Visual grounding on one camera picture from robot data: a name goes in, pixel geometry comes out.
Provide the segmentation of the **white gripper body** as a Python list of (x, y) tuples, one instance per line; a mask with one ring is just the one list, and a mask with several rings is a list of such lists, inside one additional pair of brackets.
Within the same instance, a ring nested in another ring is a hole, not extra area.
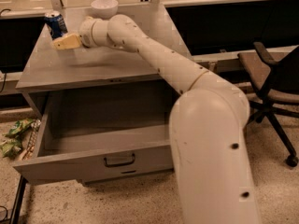
[(87, 17), (78, 29), (82, 44), (88, 48), (106, 46), (107, 25), (108, 21)]

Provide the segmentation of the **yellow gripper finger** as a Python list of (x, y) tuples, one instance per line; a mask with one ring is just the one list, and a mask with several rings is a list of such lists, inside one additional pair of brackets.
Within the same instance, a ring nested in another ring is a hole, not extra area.
[(81, 40), (77, 34), (65, 34), (62, 37), (54, 39), (52, 46), (58, 50), (76, 49), (81, 46)]

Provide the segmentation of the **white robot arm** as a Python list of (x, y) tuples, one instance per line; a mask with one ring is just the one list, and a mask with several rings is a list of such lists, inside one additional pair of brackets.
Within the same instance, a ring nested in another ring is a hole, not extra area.
[(242, 90), (151, 39), (122, 14), (88, 18), (53, 46), (136, 52), (179, 93), (169, 136), (185, 224), (262, 224), (243, 134), (249, 101)]

